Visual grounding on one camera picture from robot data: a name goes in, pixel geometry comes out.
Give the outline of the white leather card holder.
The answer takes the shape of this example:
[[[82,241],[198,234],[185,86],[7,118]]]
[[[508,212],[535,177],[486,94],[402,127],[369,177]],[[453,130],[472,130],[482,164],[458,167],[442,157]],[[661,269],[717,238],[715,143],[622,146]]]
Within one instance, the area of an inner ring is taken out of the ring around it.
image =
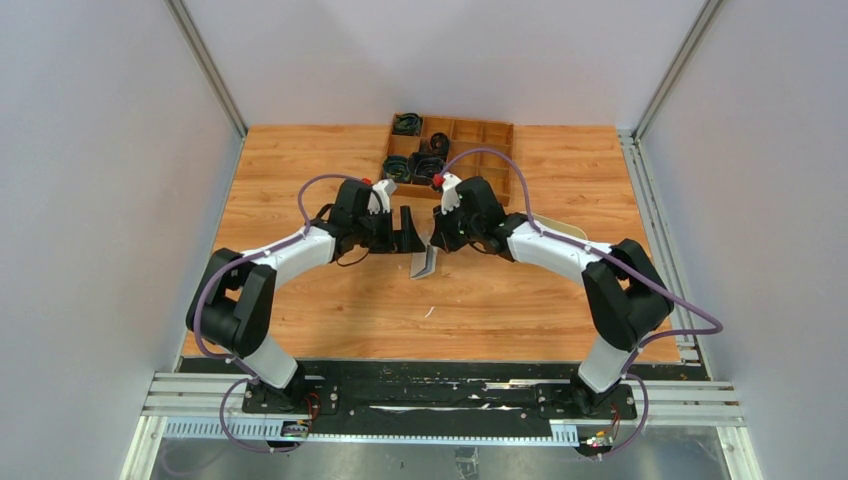
[[[427,245],[423,252],[416,252],[411,255],[410,278],[412,280],[420,280],[436,270],[438,249],[432,245]]]

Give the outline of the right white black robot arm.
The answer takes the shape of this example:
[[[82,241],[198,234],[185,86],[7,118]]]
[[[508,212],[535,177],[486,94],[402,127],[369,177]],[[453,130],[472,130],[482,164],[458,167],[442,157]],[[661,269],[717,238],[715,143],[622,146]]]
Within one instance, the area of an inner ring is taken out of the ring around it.
[[[570,379],[571,400],[584,413],[598,408],[619,384],[640,341],[674,309],[644,248],[581,240],[550,229],[525,213],[505,212],[481,176],[438,174],[441,204],[433,211],[430,242],[446,252],[465,246],[510,262],[535,265],[585,290],[597,337]]]

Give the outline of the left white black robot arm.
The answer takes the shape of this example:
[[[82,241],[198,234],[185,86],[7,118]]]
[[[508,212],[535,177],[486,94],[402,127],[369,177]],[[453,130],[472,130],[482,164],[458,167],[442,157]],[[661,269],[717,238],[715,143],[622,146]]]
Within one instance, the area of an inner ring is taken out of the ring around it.
[[[235,363],[250,383],[264,385],[287,410],[306,401],[305,368],[270,334],[276,290],[355,247],[369,254],[426,250],[409,207],[401,209],[400,229],[393,227],[393,180],[337,178],[335,200],[315,216],[305,215],[291,235],[255,249],[215,251],[186,316],[186,327],[204,355]]]

